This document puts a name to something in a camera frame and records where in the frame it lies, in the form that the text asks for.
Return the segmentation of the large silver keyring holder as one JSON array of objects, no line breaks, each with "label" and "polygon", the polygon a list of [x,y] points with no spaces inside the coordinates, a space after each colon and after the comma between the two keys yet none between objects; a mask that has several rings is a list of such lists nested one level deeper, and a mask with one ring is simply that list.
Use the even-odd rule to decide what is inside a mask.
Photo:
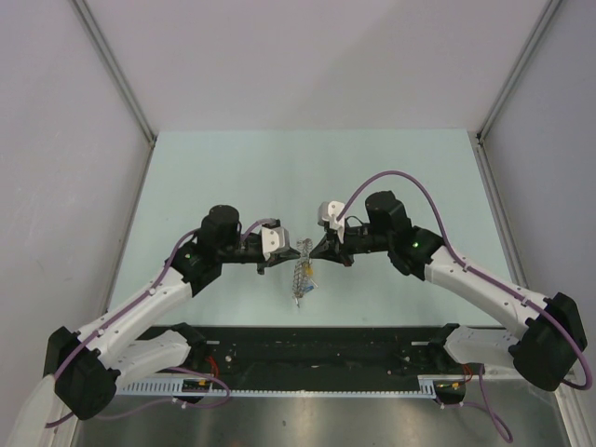
[{"label": "large silver keyring holder", "polygon": [[297,291],[299,285],[301,285],[306,279],[312,278],[313,274],[308,275],[304,271],[304,266],[309,264],[312,266],[311,259],[309,256],[310,251],[313,249],[313,241],[310,238],[299,239],[297,241],[297,250],[301,252],[301,258],[297,261],[293,270],[292,278],[292,296],[294,299],[294,293]]}]

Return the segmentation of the silver keys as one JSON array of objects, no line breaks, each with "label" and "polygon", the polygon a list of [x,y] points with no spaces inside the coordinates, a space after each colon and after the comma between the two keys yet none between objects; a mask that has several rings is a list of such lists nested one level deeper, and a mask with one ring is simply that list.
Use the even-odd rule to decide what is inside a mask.
[{"label": "silver keys", "polygon": [[314,286],[315,289],[318,288],[318,284],[312,278],[306,279],[301,285],[299,285],[297,291],[294,293],[294,301],[297,307],[301,306],[301,300],[306,296],[306,294],[304,294],[304,290],[307,286]]}]

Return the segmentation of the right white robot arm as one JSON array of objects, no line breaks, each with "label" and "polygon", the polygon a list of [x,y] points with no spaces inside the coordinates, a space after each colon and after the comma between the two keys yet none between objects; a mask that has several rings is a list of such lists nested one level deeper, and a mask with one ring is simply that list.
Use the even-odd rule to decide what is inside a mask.
[{"label": "right white robot arm", "polygon": [[429,350],[431,366],[452,373],[462,363],[516,370],[546,391],[563,384],[588,343],[576,302],[564,293],[547,297],[497,278],[449,249],[444,237],[412,224],[401,201],[390,191],[367,197],[369,220],[350,226],[345,204],[322,203],[318,223],[325,230],[311,251],[313,259],[343,266],[357,254],[386,253],[404,276],[442,287],[494,318],[499,330],[448,324]]}]

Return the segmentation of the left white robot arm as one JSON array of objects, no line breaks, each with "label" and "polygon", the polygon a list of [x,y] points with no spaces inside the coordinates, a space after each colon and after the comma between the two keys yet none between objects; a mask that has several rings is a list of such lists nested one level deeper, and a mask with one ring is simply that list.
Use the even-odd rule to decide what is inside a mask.
[{"label": "left white robot arm", "polygon": [[44,373],[53,377],[55,395],[80,420],[98,415],[124,381],[118,363],[123,351],[164,314],[208,287],[224,265],[254,264],[263,274],[299,256],[279,220],[262,219],[243,231],[235,208],[211,208],[140,291],[76,331],[60,327],[49,336]]}]

